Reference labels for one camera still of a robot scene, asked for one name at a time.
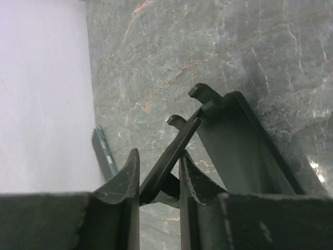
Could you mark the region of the black phone clear case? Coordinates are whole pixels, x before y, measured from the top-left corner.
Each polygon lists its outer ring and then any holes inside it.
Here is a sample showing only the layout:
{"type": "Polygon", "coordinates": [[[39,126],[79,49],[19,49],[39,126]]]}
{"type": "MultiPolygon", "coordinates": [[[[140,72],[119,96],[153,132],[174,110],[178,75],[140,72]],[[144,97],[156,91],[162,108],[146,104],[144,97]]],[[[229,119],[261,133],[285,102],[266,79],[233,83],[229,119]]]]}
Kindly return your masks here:
{"type": "Polygon", "coordinates": [[[114,162],[114,158],[111,154],[103,130],[99,127],[96,127],[93,131],[92,145],[103,178],[107,182],[118,173],[118,169],[114,162]]]}

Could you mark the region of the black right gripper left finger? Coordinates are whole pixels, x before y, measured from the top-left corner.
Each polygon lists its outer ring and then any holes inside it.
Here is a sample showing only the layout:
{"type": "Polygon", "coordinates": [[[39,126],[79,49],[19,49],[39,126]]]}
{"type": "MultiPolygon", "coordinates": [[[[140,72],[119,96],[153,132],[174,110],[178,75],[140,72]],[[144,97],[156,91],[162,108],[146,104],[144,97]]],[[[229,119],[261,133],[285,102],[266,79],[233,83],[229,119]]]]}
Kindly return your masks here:
{"type": "Polygon", "coordinates": [[[77,249],[140,249],[138,149],[124,167],[95,190],[79,229],[77,249]]]}

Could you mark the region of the black folding phone stand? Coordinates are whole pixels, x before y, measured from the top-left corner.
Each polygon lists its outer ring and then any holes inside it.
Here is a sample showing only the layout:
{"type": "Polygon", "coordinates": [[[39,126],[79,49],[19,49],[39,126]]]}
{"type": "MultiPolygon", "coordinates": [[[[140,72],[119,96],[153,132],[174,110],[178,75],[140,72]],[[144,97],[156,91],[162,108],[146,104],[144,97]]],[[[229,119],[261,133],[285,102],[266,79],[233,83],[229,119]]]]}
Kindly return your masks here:
{"type": "Polygon", "coordinates": [[[238,91],[221,96],[198,83],[189,96],[201,103],[189,118],[172,115],[168,124],[178,130],[140,186],[140,205],[158,201],[178,206],[180,182],[171,171],[194,134],[198,134],[226,189],[233,193],[303,195],[301,186],[238,91]]]}

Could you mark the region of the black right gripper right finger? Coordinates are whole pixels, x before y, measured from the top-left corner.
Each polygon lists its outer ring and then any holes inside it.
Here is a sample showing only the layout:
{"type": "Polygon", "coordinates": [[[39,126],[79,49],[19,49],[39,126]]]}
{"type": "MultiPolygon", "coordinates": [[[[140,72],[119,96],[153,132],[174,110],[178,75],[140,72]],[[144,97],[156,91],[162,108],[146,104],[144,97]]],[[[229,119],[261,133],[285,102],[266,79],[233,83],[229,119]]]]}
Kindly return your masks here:
{"type": "Polygon", "coordinates": [[[201,171],[188,151],[180,157],[182,249],[234,249],[229,193],[201,171]]]}

